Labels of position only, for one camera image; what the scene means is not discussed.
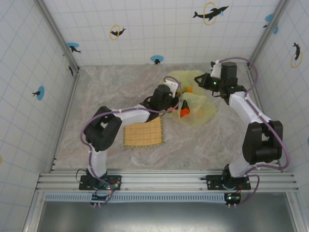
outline dolphin sticker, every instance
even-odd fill
[[[293,47],[296,47],[296,52],[295,52],[296,56],[294,58],[294,60],[296,61],[299,58],[299,55],[300,55],[300,46],[299,46],[299,44],[294,43]]]
[[[265,21],[266,21],[266,22],[270,22],[271,19],[272,19],[272,17],[273,17],[273,14],[267,15],[267,16],[265,17]],[[277,34],[277,33],[278,33],[278,30],[279,30],[279,28],[278,28],[278,26],[276,26],[276,28],[275,28],[275,30],[274,30],[274,34]]]
[[[153,61],[155,64],[160,64],[164,60],[164,57],[161,55],[154,55],[150,57],[150,60]]]
[[[74,76],[73,70],[72,70],[72,68],[70,66],[69,66],[69,70],[71,71],[72,76]]]
[[[111,34],[118,37],[119,35],[122,35],[122,33],[124,33],[125,30],[126,30],[125,28],[122,28],[122,30],[119,32],[119,34],[118,34],[118,31],[111,31]]]
[[[43,97],[44,97],[44,93],[45,93],[45,88],[44,88],[44,86],[40,86],[40,87],[38,88],[38,91],[36,91],[35,93],[32,93],[32,94],[33,94],[33,96],[37,96],[37,99],[38,99],[39,101],[41,101],[41,100],[43,99]]]
[[[71,49],[72,52],[82,53],[81,51],[78,51],[76,49],[77,47],[79,47],[78,43],[69,42],[69,43],[67,43],[67,45],[69,46],[69,48]]]
[[[195,17],[207,18],[208,21],[210,21],[213,17],[216,17],[218,15],[223,15],[223,11],[225,11],[228,7],[229,6],[224,6],[224,7],[221,7],[219,9],[212,8],[211,9],[211,11],[212,11],[211,13],[209,13],[209,14],[202,14],[202,15],[201,14],[197,14],[197,12],[195,11],[193,18],[195,18]]]

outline white wall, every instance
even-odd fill
[[[48,168],[73,80],[65,62],[33,0],[0,1],[0,231],[22,229]]]
[[[80,66],[209,62],[242,56],[249,58],[279,0],[46,0],[66,42],[79,44],[73,55]],[[224,16],[207,26],[205,10],[228,6]],[[110,38],[114,25],[126,30]]]
[[[295,62],[294,43],[300,54]],[[309,211],[309,1],[292,0],[258,59],[257,87],[265,113],[283,123],[283,138]]]

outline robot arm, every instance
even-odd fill
[[[282,155],[282,147],[264,125],[260,116],[271,125],[281,139],[283,134],[282,124],[279,121],[272,121],[264,115],[253,103],[250,96],[245,96],[247,90],[243,86],[238,85],[236,76],[236,63],[225,62],[221,64],[216,61],[211,74],[206,73],[195,78],[198,85],[204,89],[211,90],[212,95],[214,92],[219,92],[220,94],[215,97],[223,98],[248,126],[242,146],[243,157],[228,164],[223,171],[224,185],[227,187],[231,187],[231,184],[228,182],[235,181],[237,177],[243,177],[246,171],[253,166],[278,160]],[[258,115],[249,106],[248,102],[257,110]]]
[[[134,123],[149,122],[159,116],[159,113],[152,113],[147,109],[162,111],[174,107],[179,101],[176,96],[177,87],[178,84],[165,80],[163,85],[159,85],[155,89],[153,96],[146,98],[134,107],[138,110],[126,111],[123,109],[119,113],[93,120],[84,130],[86,141],[92,147],[92,155],[90,156],[92,169],[88,167],[88,173],[95,177],[92,173],[93,170],[98,177],[102,178],[107,173],[107,149],[113,144],[119,129]],[[102,106],[93,117],[110,111],[112,110],[108,107]]]

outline yellow plastic bag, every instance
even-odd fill
[[[175,77],[182,84],[183,97],[178,106],[178,110],[165,114],[165,117],[172,118],[188,126],[200,126],[211,120],[217,114],[217,109],[211,100],[207,97],[206,91],[198,86],[194,78],[204,74],[202,71],[173,71],[168,76]],[[190,113],[180,117],[183,101],[186,100]]]

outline yellow cloth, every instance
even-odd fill
[[[203,75],[204,72],[199,70],[189,71],[172,71],[167,76],[175,77],[182,84],[183,97],[179,104],[178,110],[172,113],[165,114],[164,117],[171,118],[176,122],[198,127],[210,121],[217,114],[216,106],[211,102],[207,96],[206,91],[199,87],[194,78]],[[186,100],[190,109],[190,113],[180,117],[183,101]]]
[[[124,127],[124,146],[148,147],[163,144],[162,118]]]

